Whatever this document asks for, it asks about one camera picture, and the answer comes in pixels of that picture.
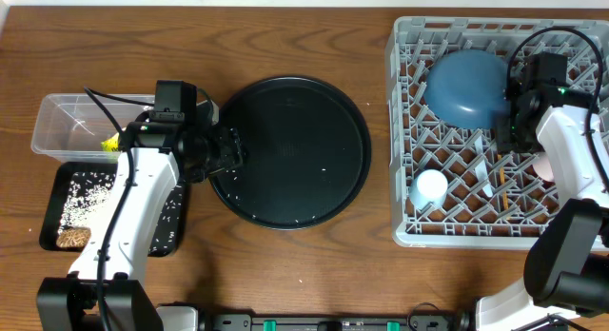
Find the yellow foil snack wrapper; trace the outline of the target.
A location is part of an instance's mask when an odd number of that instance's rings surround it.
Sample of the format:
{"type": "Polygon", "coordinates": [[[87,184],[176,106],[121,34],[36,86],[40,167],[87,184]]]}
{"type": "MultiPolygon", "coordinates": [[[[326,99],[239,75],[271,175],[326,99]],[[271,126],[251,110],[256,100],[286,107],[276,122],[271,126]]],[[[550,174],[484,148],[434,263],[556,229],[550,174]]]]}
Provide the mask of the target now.
{"type": "Polygon", "coordinates": [[[115,133],[113,136],[103,141],[101,143],[101,149],[104,152],[121,152],[122,146],[120,143],[120,134],[115,133]]]}

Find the white plastic knife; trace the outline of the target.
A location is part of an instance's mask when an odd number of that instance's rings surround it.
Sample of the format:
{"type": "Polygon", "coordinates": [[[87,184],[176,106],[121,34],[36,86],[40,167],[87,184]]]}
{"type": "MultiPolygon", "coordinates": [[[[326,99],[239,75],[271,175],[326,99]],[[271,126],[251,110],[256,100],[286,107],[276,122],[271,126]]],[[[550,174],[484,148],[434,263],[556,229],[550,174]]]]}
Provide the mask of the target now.
{"type": "Polygon", "coordinates": [[[491,198],[493,196],[492,186],[488,181],[488,172],[486,169],[485,155],[483,151],[483,133],[480,129],[476,131],[476,139],[474,141],[474,149],[477,155],[481,156],[481,160],[475,166],[475,174],[481,186],[481,193],[486,198],[491,198]]]}

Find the light blue plastic cup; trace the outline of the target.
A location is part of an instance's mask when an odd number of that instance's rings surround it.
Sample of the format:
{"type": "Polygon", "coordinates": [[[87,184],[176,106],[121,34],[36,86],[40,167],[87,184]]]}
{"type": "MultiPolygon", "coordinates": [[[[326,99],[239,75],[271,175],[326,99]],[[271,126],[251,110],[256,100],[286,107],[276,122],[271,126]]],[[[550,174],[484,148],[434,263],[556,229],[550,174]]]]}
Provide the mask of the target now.
{"type": "Polygon", "coordinates": [[[409,198],[419,210],[425,209],[429,204],[439,209],[445,201],[447,190],[447,178],[436,169],[427,169],[415,178],[409,198]]]}

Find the dark blue plate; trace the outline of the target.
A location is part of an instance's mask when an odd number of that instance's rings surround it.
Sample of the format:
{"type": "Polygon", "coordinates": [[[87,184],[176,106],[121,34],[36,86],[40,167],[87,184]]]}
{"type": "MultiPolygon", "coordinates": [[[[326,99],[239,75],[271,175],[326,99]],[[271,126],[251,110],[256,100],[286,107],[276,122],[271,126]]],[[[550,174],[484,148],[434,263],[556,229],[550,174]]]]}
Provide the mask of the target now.
{"type": "Polygon", "coordinates": [[[434,63],[426,78],[423,98],[428,108],[453,127],[492,128],[507,117],[507,65],[489,52],[462,49],[434,63]]]}

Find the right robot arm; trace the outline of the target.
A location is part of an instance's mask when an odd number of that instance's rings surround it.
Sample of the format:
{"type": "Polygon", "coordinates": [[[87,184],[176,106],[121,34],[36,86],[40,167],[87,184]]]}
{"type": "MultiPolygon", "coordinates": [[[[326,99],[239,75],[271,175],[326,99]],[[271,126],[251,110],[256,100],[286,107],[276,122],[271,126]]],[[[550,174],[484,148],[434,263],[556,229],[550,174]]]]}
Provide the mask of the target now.
{"type": "Polygon", "coordinates": [[[523,276],[476,305],[477,330],[539,328],[553,319],[591,318],[608,311],[608,260],[595,255],[608,230],[608,155],[594,99],[570,104],[563,90],[536,127],[548,156],[560,210],[530,248],[523,276]]]}

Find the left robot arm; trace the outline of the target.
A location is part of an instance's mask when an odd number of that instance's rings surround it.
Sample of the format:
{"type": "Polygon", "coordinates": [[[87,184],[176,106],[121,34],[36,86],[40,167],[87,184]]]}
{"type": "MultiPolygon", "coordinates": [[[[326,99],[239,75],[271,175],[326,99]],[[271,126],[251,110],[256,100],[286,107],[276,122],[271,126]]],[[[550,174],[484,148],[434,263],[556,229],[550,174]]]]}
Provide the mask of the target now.
{"type": "Polygon", "coordinates": [[[121,130],[107,207],[64,278],[45,278],[36,305],[46,330],[200,330],[197,308],[156,307],[144,289],[148,249],[165,202],[182,181],[201,182],[243,162],[234,128],[131,122],[121,130]]]}

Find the white rice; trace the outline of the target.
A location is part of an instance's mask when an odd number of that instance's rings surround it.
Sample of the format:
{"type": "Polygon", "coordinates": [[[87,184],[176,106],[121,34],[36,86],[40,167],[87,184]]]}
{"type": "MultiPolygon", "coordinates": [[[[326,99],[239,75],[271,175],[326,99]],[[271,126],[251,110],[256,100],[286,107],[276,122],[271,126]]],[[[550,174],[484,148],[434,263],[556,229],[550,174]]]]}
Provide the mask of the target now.
{"type": "MultiPolygon", "coordinates": [[[[108,202],[115,180],[114,173],[76,172],[69,180],[67,197],[61,208],[56,236],[65,229],[93,227],[93,219],[108,202]]],[[[176,249],[181,235],[182,207],[187,190],[176,185],[169,193],[158,218],[148,255],[164,257],[176,249]]],[[[82,248],[60,248],[80,250],[82,248]]]]}

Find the brown walnut cookie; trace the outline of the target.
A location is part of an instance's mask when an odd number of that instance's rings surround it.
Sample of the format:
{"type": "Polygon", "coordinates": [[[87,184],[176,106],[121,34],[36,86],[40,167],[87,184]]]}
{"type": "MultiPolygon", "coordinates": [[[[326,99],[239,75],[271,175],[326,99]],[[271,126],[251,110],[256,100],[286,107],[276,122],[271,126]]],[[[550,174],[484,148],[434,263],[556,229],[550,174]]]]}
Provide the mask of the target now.
{"type": "Polygon", "coordinates": [[[87,245],[91,231],[86,227],[76,227],[63,230],[56,239],[59,248],[83,248],[87,245]]]}

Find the pink plastic cup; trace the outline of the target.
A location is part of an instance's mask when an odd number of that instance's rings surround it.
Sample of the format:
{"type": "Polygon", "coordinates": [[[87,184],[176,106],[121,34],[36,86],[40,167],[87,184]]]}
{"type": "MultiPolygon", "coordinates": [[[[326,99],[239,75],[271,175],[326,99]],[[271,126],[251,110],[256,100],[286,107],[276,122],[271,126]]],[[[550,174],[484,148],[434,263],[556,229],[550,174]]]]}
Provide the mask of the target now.
{"type": "Polygon", "coordinates": [[[538,152],[533,162],[533,169],[537,175],[545,182],[554,183],[555,177],[550,164],[548,155],[545,152],[538,152]]]}

